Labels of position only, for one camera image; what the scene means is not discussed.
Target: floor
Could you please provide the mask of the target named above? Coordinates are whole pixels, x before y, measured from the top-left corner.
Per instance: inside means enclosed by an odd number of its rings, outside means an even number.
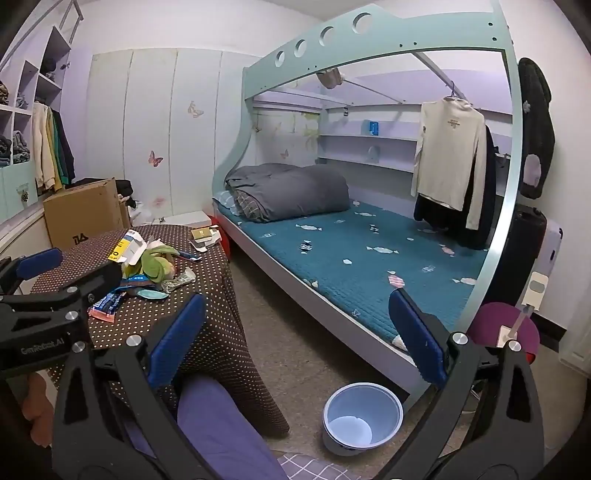
[[[338,388],[369,381],[394,392],[398,387],[340,343],[269,279],[235,244],[232,275],[248,346],[271,395],[290,424],[286,439],[268,439],[272,450],[306,453],[373,477],[412,432],[428,406],[428,392],[405,416],[387,445],[354,457],[338,457],[322,445],[322,409]],[[578,425],[587,380],[541,347],[532,366],[544,420],[546,458],[550,459]],[[470,415],[458,422],[443,453],[457,449]]]

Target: butterfly wall sticker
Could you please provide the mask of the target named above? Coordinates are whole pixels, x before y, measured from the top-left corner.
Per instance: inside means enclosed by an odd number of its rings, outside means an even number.
[[[153,167],[157,167],[158,165],[160,165],[160,162],[162,162],[162,160],[162,157],[155,158],[154,150],[150,152],[150,157],[148,159],[148,163],[150,165],[152,165]]]

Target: bed frame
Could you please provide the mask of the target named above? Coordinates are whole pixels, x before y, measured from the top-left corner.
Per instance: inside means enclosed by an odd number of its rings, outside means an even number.
[[[472,322],[491,283],[509,232],[521,170],[522,100],[517,59],[509,27],[498,0],[490,0],[492,12],[464,12],[398,18],[386,10],[367,5],[328,22],[284,44],[242,75],[241,126],[232,150],[216,167],[212,191],[225,189],[224,180],[236,168],[252,135],[253,98],[263,92],[315,72],[372,58],[411,53],[439,78],[448,83],[443,72],[423,52],[435,50],[489,50],[500,52],[511,88],[513,108],[512,161],[507,187],[491,246],[456,330],[465,332]],[[358,22],[371,15],[369,29],[360,33]],[[331,32],[330,42],[325,41]],[[328,300],[308,287],[271,258],[248,235],[216,210],[222,228],[283,290],[332,334],[377,370],[409,393],[404,403],[408,410],[425,392],[428,384],[412,359],[363,327]]]

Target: ceiling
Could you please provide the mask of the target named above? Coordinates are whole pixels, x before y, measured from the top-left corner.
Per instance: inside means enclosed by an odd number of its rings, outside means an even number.
[[[372,0],[267,0],[311,17],[330,20],[345,12],[372,3]]]

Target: cardboard box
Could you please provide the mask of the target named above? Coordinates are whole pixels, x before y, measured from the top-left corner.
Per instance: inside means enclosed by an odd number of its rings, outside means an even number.
[[[44,200],[43,208],[51,244],[62,251],[124,228],[115,179],[62,190]]]
[[[123,221],[123,228],[129,230],[131,225],[131,218],[129,218],[129,210],[125,202],[119,202],[119,208],[121,209],[121,220]]]

